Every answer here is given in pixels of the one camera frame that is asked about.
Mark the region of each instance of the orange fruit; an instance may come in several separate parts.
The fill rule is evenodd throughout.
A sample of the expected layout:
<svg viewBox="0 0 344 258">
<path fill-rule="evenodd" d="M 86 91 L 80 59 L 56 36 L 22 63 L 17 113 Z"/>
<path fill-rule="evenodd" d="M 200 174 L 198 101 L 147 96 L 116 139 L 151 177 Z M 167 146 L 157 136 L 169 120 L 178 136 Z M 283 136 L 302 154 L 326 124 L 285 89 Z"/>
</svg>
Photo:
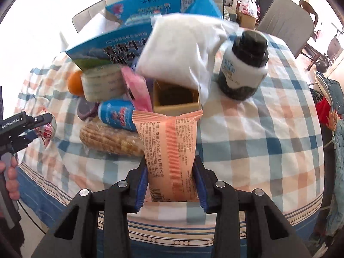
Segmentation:
<svg viewBox="0 0 344 258">
<path fill-rule="evenodd" d="M 72 72 L 68 77 L 68 90 L 71 94 L 84 97 L 83 84 L 81 82 L 82 71 Z"/>
</svg>

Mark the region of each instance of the metal bolt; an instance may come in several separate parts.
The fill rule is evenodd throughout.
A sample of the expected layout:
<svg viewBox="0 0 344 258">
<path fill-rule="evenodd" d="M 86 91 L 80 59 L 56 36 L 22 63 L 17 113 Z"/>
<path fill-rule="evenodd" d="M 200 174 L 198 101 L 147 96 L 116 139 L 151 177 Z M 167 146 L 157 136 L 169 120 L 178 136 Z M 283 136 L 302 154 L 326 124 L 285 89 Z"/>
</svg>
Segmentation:
<svg viewBox="0 0 344 258">
<path fill-rule="evenodd" d="M 218 187 L 218 188 L 223 188 L 223 187 L 225 187 L 226 186 L 226 183 L 224 182 L 224 181 L 217 181 L 216 183 L 215 183 L 215 185 Z"/>
<path fill-rule="evenodd" d="M 262 189 L 258 188 L 258 189 L 255 189 L 255 194 L 257 196 L 263 196 L 264 195 L 264 191 Z"/>
<path fill-rule="evenodd" d="M 79 195 L 80 196 L 87 196 L 88 195 L 88 190 L 87 189 L 80 190 Z"/>
<path fill-rule="evenodd" d="M 128 182 L 126 182 L 125 180 L 121 180 L 117 183 L 118 187 L 127 187 Z"/>
</svg>

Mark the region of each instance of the orange package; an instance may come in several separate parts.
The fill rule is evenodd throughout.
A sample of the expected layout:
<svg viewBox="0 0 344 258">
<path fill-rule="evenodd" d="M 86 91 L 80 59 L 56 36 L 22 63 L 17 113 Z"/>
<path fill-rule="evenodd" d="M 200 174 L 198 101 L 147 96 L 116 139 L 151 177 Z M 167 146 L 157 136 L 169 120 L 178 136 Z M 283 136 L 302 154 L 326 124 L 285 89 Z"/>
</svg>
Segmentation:
<svg viewBox="0 0 344 258">
<path fill-rule="evenodd" d="M 144 144 L 152 201 L 197 199 L 192 177 L 197 121 L 202 110 L 177 117 L 133 111 L 132 121 Z"/>
</svg>

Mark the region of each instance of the plaid tablecloth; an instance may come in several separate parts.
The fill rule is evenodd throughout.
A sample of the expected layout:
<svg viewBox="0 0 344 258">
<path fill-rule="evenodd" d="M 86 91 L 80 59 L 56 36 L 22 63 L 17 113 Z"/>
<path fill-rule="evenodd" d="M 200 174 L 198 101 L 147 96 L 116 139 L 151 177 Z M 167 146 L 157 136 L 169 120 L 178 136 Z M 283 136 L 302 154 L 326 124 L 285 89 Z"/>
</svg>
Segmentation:
<svg viewBox="0 0 344 258">
<path fill-rule="evenodd" d="M 197 152 L 207 169 L 236 189 L 262 188 L 307 239 L 323 192 L 321 131 L 295 58 L 282 40 L 268 39 L 269 73 L 252 98 L 229 99 L 219 90 L 214 74 L 198 125 Z M 219 52 L 216 61 L 221 63 Z M 45 150 L 39 139 L 29 145 L 22 154 L 19 175 L 23 201 L 48 226 L 80 189 L 106 189 L 124 179 L 140 161 L 88 150 L 80 142 L 84 122 L 76 115 L 77 97 L 67 88 L 74 70 L 76 65 L 65 54 L 50 66 L 32 69 L 15 109 L 37 115 L 45 107 L 56 118 L 54 139 Z M 206 215 L 199 203 L 145 203 L 138 214 L 128 215 L 132 246 L 141 252 L 140 257 L 152 257 L 150 251 L 155 257 L 176 253 L 183 257 L 180 252 L 208 257 L 215 220 L 216 215 Z M 243 214 L 240 220 L 245 249 Z"/>
</svg>

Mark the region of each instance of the human hand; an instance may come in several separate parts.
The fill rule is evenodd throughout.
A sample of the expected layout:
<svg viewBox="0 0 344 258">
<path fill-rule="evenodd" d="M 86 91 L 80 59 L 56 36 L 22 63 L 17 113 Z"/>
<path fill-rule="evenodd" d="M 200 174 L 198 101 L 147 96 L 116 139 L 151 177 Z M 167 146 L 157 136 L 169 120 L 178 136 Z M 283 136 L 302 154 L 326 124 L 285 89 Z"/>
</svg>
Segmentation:
<svg viewBox="0 0 344 258">
<path fill-rule="evenodd" d="M 17 160 L 14 156 L 11 158 L 11 166 L 8 170 L 5 171 L 5 174 L 8 174 L 8 180 L 6 181 L 6 189 L 10 194 L 10 198 L 14 201 L 19 200 L 19 182 L 17 181 L 17 171 L 15 167 L 17 166 Z M 2 173 L 6 169 L 6 165 L 4 162 L 0 161 L 0 173 Z"/>
</svg>

